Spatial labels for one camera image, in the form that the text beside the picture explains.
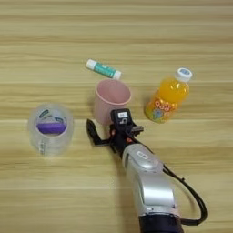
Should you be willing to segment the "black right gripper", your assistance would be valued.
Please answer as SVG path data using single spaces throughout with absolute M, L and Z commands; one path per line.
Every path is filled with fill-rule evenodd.
M 110 126 L 110 137 L 102 139 L 96 131 L 96 125 L 90 119 L 86 120 L 86 131 L 96 146 L 109 146 L 120 156 L 123 155 L 127 146 L 135 144 L 135 135 L 144 131 L 142 126 L 115 127 Z

